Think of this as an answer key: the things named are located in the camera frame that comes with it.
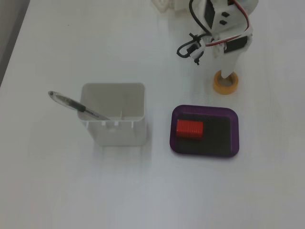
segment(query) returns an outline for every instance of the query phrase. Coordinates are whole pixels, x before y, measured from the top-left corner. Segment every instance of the cable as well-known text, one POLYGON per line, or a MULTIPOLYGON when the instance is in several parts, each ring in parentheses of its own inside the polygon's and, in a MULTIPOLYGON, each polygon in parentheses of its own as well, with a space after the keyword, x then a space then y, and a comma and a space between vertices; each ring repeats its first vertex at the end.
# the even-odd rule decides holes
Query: cable
POLYGON ((211 32, 208 31, 208 29, 206 27, 204 27, 204 25, 202 25, 202 23, 196 17, 196 14, 194 13, 194 10, 193 10, 193 1, 194 0, 190 0, 190 3, 189 3, 189 8, 190 8, 190 12, 191 12, 192 17, 197 22, 197 24, 203 29, 203 31, 205 31, 207 35, 211 36, 212 35, 211 32))
POLYGON ((192 35, 191 33, 190 33, 189 35, 193 38, 193 40, 191 40, 190 42, 187 42, 187 43, 181 45, 181 46, 178 48, 178 50, 177 50, 178 56, 180 56, 180 57, 182 57, 182 58, 188 58, 188 57, 190 56, 190 53, 189 53, 189 52, 188 52, 187 54, 185 54, 185 55, 181 54, 181 53, 180 53, 180 50, 181 50, 182 48, 184 48, 185 46, 187 46, 187 45, 189 45, 189 44, 191 44, 191 43, 194 43, 194 42, 198 42, 198 45, 201 46, 201 44, 199 43, 200 39, 201 39, 202 37, 204 37, 204 36, 207 36, 206 33, 203 33, 203 34, 201 34, 201 35, 199 35, 199 36, 197 36, 197 35, 192 35))
MULTIPOLYGON (((248 18, 248 15, 246 13, 246 11, 242 8, 242 6, 236 1, 236 0, 232 0, 232 2, 234 2, 234 4, 236 5, 236 7, 240 10, 240 12, 244 15, 244 17, 246 18, 246 21, 247 21, 247 28, 245 29, 244 32, 247 31, 247 29, 250 27, 250 22, 249 22, 249 18, 248 18)), ((217 42, 213 42, 213 43, 209 43, 209 44, 206 44, 205 46, 206 47, 210 47, 210 46, 214 46, 214 45, 218 45, 218 44, 221 44, 221 43, 225 43, 225 42, 228 42, 228 41, 231 41, 235 38, 238 38, 240 37, 242 34, 238 35, 238 36, 234 36, 234 37, 231 37, 231 38, 227 38, 227 39, 224 39, 224 40, 221 40, 221 41, 217 41, 217 42)))

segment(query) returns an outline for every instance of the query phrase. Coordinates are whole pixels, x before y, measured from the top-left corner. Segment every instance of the black wire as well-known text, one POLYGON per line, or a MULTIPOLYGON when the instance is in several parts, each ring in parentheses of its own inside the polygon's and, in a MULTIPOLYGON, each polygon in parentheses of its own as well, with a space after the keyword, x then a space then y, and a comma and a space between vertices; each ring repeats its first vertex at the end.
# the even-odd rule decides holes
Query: black wire
POLYGON ((202 37, 207 36, 207 34, 206 34, 206 33, 203 33, 203 34, 201 34, 201 35, 199 35, 199 36, 197 36, 197 35, 194 36, 194 35, 192 35, 192 34, 190 33, 190 36, 193 38, 193 40, 191 40, 190 42, 187 42, 187 43, 181 45, 181 46, 178 48, 178 50, 177 50, 178 56, 180 56, 180 57, 182 57, 182 58, 188 58, 188 57, 190 56, 189 53, 187 53, 187 54, 185 54, 185 55, 182 55, 182 54, 180 53, 180 50, 181 50, 182 48, 184 48, 185 46, 187 46, 187 45, 189 45, 189 44, 191 44, 191 43, 194 43, 194 42, 198 42, 199 46, 201 46, 201 44, 199 43, 199 41, 200 41, 200 39, 201 39, 202 37))
POLYGON ((197 22, 197 24, 203 29, 203 31, 205 31, 207 33, 207 35, 211 36, 211 32, 207 30, 206 27, 204 27, 204 25, 202 25, 202 23, 199 21, 199 19, 196 17, 195 13, 194 13, 194 10, 193 10, 193 1, 194 0, 190 0, 190 3, 189 3, 189 8, 190 8, 190 12, 191 12, 191 15, 192 17, 194 18, 194 20, 197 22))

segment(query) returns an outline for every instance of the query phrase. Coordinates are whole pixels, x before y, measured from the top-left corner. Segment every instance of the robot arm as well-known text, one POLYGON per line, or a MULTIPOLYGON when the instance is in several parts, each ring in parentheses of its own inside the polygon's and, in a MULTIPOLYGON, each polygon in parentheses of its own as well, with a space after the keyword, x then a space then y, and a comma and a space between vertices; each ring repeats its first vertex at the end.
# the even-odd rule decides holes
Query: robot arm
POLYGON ((205 47, 212 47, 215 58, 221 58, 222 77, 228 77, 233 72, 239 55, 252 42, 253 29, 248 14, 257 4, 258 0, 200 0, 197 14, 201 17, 197 18, 193 12, 193 0, 190 0, 190 12, 201 27, 201 32, 205 33, 199 36, 190 34, 192 42, 181 46, 177 54, 183 58, 190 56, 199 64, 205 47), (186 46, 189 46, 187 54, 181 55, 180 49, 186 46))

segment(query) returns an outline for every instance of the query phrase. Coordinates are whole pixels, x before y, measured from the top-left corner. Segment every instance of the pen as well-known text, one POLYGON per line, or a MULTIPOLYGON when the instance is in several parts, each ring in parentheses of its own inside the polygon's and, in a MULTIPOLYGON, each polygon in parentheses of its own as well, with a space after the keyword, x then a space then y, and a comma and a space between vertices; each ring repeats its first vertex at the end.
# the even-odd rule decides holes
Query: pen
POLYGON ((81 103, 74 101, 58 92, 49 91, 48 94, 52 100, 67 108, 77 110, 82 113, 86 113, 87 115, 95 118, 96 120, 110 120, 109 118, 89 109, 88 107, 82 105, 81 103))

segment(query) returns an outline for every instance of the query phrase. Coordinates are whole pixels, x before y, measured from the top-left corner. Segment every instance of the pen holder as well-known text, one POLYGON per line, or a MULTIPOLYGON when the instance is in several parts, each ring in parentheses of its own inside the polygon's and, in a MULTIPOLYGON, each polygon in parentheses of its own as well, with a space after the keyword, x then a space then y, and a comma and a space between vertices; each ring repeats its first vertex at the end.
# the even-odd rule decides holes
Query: pen holder
POLYGON ((141 83, 88 83, 81 103, 108 117, 95 120, 78 112, 94 141, 101 146, 142 146, 146 143, 145 87, 141 83))

